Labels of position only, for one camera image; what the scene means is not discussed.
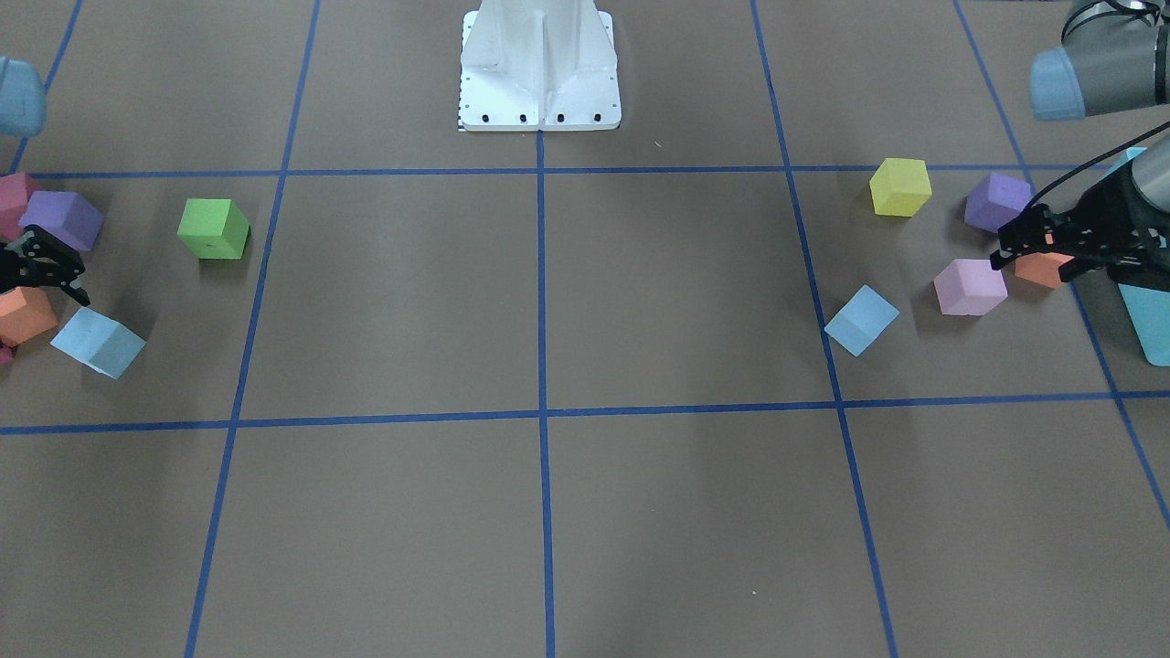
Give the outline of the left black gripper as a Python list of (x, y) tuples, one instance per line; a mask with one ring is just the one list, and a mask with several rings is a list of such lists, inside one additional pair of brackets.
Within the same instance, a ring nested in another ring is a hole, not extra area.
[(1131, 166), (1106, 174), (1069, 211), (1028, 206), (997, 237), (998, 249), (989, 258), (997, 273), (1006, 268), (1025, 281), (1071, 282), (1104, 270), (1119, 285), (1169, 292), (1166, 201), (1154, 201)]

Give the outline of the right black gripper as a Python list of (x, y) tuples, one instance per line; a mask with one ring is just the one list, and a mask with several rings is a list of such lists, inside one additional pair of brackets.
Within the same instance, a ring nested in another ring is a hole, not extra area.
[(90, 307), (83, 286), (85, 266), (73, 249), (49, 229), (27, 226), (18, 237), (18, 251), (1, 249), (1, 294), (18, 287), (54, 288), (80, 307)]

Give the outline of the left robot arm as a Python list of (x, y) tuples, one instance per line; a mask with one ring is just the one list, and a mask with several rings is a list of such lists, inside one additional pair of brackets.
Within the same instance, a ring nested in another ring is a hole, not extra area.
[[(1166, 105), (1165, 1), (1074, 1), (1060, 44), (1035, 55), (1028, 107), (1042, 122)], [(1057, 211), (1037, 193), (998, 229), (989, 258), (1002, 270), (1033, 254), (1060, 254), (1058, 277), (1106, 270), (1113, 281), (1166, 292), (1169, 142), (1166, 124), (1141, 133), (1145, 149)]]

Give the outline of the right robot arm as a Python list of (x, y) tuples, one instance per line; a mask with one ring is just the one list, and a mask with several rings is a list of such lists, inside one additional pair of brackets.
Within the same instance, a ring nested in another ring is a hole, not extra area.
[[(40, 71), (21, 59), (4, 56), (4, 135), (32, 138), (44, 129), (47, 100)], [(4, 293), (18, 288), (58, 289), (80, 307), (91, 306), (82, 285), (83, 258), (49, 229), (32, 224), (1, 247)]]

